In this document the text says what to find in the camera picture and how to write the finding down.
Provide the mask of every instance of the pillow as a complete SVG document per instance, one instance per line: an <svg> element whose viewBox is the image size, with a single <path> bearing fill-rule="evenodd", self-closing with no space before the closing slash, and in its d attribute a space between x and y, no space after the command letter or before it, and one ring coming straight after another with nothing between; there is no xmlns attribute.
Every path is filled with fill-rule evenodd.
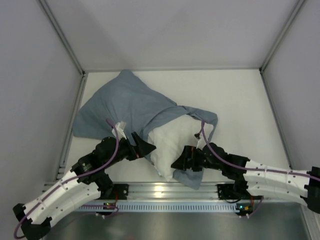
<svg viewBox="0 0 320 240"><path fill-rule="evenodd" d="M181 156L185 145L197 146L198 140L195 134L200 129L200 120L189 115L182 115L149 132L148 142L156 146L156 150L150 154L151 161L167 182L173 178L175 171L174 168L171 168L171 164ZM204 125L206 136L209 136L213 129L212 124ZM202 139L198 147L202 149L205 144Z"/></svg>

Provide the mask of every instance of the metal frame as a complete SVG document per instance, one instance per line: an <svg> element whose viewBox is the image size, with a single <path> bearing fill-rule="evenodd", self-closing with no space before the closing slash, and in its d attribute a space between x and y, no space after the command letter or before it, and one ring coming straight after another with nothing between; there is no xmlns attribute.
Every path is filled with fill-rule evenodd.
<svg viewBox="0 0 320 240"><path fill-rule="evenodd" d="M75 67L77 68L77 70L79 71L79 73L82 76L82 78L79 82L76 99L75 99L74 105L73 105L73 110L72 110L72 113L71 113L71 116L69 119L68 128L66 131L65 140L64 140L64 144L63 144L63 149L62 149L61 154L59 156L60 161L59 161L59 166L57 167L57 171L56 171L56 180L57 180L57 179L59 179L61 174L64 173L64 170L65 170L64 163L65 163L66 157L69 153L71 139L72 139L71 138L71 136L72 136L72 122L73 122L73 119L74 119L78 109L79 109L80 102L82 100L82 96L83 96L83 92L85 89L86 80L87 80L88 76L87 76L86 72L84 71L84 69L82 68L74 51L72 50L68 40L65 37L65 34L63 33L60 25L58 24L58 21L55 18L54 14L52 13L47 1L46 0L37 0L37 1L38 1L39 5L41 6L41 8L43 9L46 16L48 17L48 20L52 24L52 27L54 28L56 34L58 35L59 39L61 40L61 43L64 46L66 52L69 54L73 64L75 65ZM299 14L299 12L301 11L301 9L303 8L303 6L305 5L306 2L307 2L307 0L297 0L292 12L290 13L288 19L284 23L282 30L280 31L279 35L277 36L274 44L272 45L272 48L270 49L265 60L263 61L262 66L259 69L260 73L261 73L261 78L262 78L262 81L263 81L263 84L265 87L265 91L266 91L268 100L270 102L272 113L274 115L274 119L275 119L275 122L276 122L276 125L278 128L278 132L281 137L283 148L285 150L285 154L287 156L287 159L288 159L291 167L292 167L292 163L290 160L291 157L290 157L289 148L288 148L286 138L285 138L285 135L284 135L282 127L281 127L281 123L279 121L279 116L277 114L275 104L272 99L267 81L265 80L265 77L264 77L264 72L265 72L266 68L268 67L269 62L271 61L271 59L273 58L273 56L277 52L280 44L282 43L285 36L287 35L288 31L290 30L297 15ZM52 184L54 184L54 182L47 182L44 186L44 190L46 190ZM218 200L218 194L217 194L217 187L215 186L216 184L218 184L218 183L217 182L203 183L201 185L201 190L205 191L205 194L204 195L202 194L204 198L195 199L194 198L195 193L193 192L194 190L192 190L190 188L184 189L186 187L184 187L180 183L129 183L130 188L131 188L131 192L130 192L129 196L132 196L132 199L129 200L129 202L136 201L135 200L136 198L145 198L145 197L148 197L148 200L147 200L148 202L153 202L153 203L168 201L168 198L170 199L170 201L173 201L172 197L177 197L178 195L180 195L180 199L179 198L175 199L175 201L177 203L181 203L182 200L184 202L186 202L186 201L187 202L188 201L194 202L196 200L197 203L208 202L208 201L217 202L219 200ZM305 223L306 223L307 228L309 230L311 239L312 240L319 239L320 238L320 216L317 214L314 214L313 212L309 211L305 207L302 207L301 209L302 209L302 214L304 216Z"/></svg>
<svg viewBox="0 0 320 240"><path fill-rule="evenodd" d="M289 17L285 21L279 35L276 37L275 42L273 43L269 53L267 54L265 60L262 63L262 66L260 67L260 72L263 74L263 72L266 70L270 60L275 55L276 51L278 50L278 47L284 40L285 36L287 35L289 29L293 25L295 19L297 18L298 14L300 13L301 9L305 5L307 0L297 0L295 6L293 7L293 10L291 11Z"/></svg>
<svg viewBox="0 0 320 240"><path fill-rule="evenodd" d="M293 161L291 160L292 159L291 158L291 154L290 154L289 147L288 147L288 144L287 144L287 140L286 140L286 137L285 137L285 134L284 134L284 131L283 131L280 119L279 119L279 115L278 115L277 110L276 110L275 102L273 101L273 98L271 96L271 92L270 92L270 89L269 89L269 86L268 86L268 83L267 83L267 81L265 79L264 74L262 72L260 72L260 74L261 74L261 79L262 79L262 82L263 82L263 86L264 86L264 89L265 89L265 92L266 92L266 95L267 95L267 98L269 100L269 104L270 104L270 107L271 107L271 110L272 110L272 114L273 114L273 117L274 117L276 128L277 128L278 133L280 135L280 139L281 139L281 143L282 143L282 146L283 146L283 149L284 149L284 152L285 152L286 159L287 159L287 161L289 163L289 167L291 169L293 169L294 168Z"/></svg>
<svg viewBox="0 0 320 240"><path fill-rule="evenodd" d="M45 15L48 17L49 22L51 23L53 29L55 30L57 36L59 37L59 39L62 42L62 45L64 46L66 52L68 53L68 55L70 56L74 66L77 68L77 70L79 71L79 73L84 76L85 75L85 71L82 68L79 60L77 59L74 51L72 50L64 32L62 31L57 19L55 18L53 12L51 11L48 3L46 0L37 0L40 7L42 8L42 10L44 11Z"/></svg>

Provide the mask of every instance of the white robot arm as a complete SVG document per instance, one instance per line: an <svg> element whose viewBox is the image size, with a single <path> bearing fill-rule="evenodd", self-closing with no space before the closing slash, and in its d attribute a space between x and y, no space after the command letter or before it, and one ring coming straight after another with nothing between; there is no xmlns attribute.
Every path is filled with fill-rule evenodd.
<svg viewBox="0 0 320 240"><path fill-rule="evenodd" d="M131 135L136 146L130 144L121 129L117 128L115 135L116 138L104 138L93 152L81 157L61 180L37 199L26 204L19 203L13 208L19 220L15 239L26 237L28 240L39 240L58 221L85 203L100 197L106 199L112 193L114 184L105 169L123 159L133 161L143 158L156 149L135 132ZM17 236L19 227L24 236Z"/></svg>
<svg viewBox="0 0 320 240"><path fill-rule="evenodd" d="M202 150L185 146L172 168L182 171L201 171L202 168L219 170L235 181L227 189L229 196L236 196L236 199L250 199L251 196L279 198L297 202L320 214L320 168L312 167L311 171L281 169L244 156L228 154L223 148L208 142L204 124L202 121L201 131L195 137L199 140L203 137L206 146Z"/></svg>

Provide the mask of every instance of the purple cable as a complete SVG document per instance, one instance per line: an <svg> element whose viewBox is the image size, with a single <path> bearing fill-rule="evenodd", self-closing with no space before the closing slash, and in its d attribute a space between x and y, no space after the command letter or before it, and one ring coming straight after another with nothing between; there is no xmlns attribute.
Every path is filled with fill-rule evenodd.
<svg viewBox="0 0 320 240"><path fill-rule="evenodd" d="M249 216L248 216L249 218L258 211L258 209L259 209L259 208L261 207L261 205L262 205L262 201L263 201L263 200L264 200L264 197L261 197L258 206L256 206L256 208L253 210L253 212L249 214Z"/></svg>
<svg viewBox="0 0 320 240"><path fill-rule="evenodd" d="M105 205L83 205L84 207L91 207L91 206L96 206L96 207L105 207ZM111 208L111 210L116 210L116 211L113 211L110 215L105 215L105 217L109 218L109 217L113 217L118 211L119 211L119 208L117 206L113 206ZM61 233L66 227L68 227L70 224L72 224L73 222L75 222L76 220L78 219L81 219L82 217L85 217L85 216L88 216L88 215L96 215L95 212L87 212L87 213L84 213L80 216L77 216L75 217L74 219L72 219L70 222L68 222L66 225L63 226L63 228L59 229L58 231L54 231L54 230L51 230L52 234L54 235L57 235L59 233Z"/></svg>
<svg viewBox="0 0 320 240"><path fill-rule="evenodd" d="M115 150L113 152L113 155L109 159L109 161L107 161L104 165L102 165L101 167L98 167L95 170L92 170L92 171L86 172L84 174L80 174L78 176L74 176L74 177L69 178L69 179L63 181L61 185L64 185L67 182L72 181L74 179L79 179L79 178L86 177L88 175L96 173L96 172L104 169L106 166L108 166L111 163L111 161L115 158L115 156L116 156L116 154L118 152L118 148L119 148L119 136L118 136L118 132L117 132L117 129L116 129L116 126L114 125L114 123L110 119L106 119L106 122L114 129L115 140L116 140L116 142L115 142ZM50 197L57 189L59 189L61 187L61 185L57 185L54 189L52 189L46 196L43 197L42 201L45 201L48 197ZM24 235L23 236L17 236L18 230L21 227L22 223L27 219L27 217L35 209L37 209L37 207L39 207L39 205L40 205L40 202L38 202L33 208L31 208L31 210L27 214L25 214L25 216L19 221L18 225L15 227L15 230L14 230L14 234L13 234L14 239L23 239L25 237Z"/></svg>
<svg viewBox="0 0 320 240"><path fill-rule="evenodd" d="M313 180L316 180L316 181L319 181L319 182L320 182L320 178L319 178L319 177L311 176L311 175L309 175L309 174L304 174L304 173L300 173L300 172L293 172L293 171L286 172L286 171L275 170L275 169L267 169L267 170L265 170L264 168L250 168L250 167L238 166L238 165L235 165L235 164L233 164L233 163L231 163L231 162L228 162L228 161L224 160L223 158L221 158L221 157L212 149L212 147L211 147L210 144L209 144L208 139L206 138L204 126L205 126L205 121L202 120L202 121L201 121L201 130L200 130L200 133L202 133L203 139L204 139L207 147L208 147L209 150L213 153L213 155L214 155L217 159L219 159L221 162L223 162L224 164L227 164L227 165L229 165L229 166L231 166L231 167L234 167L234 168L236 168L236 169L241 169L241 170L245 170L245 171L255 171L255 172L264 172L264 171L267 171L267 172L270 172L270 173L277 173L277 174L289 174L289 175L295 175L295 176L300 176L300 177L305 177L305 178L313 179Z"/></svg>

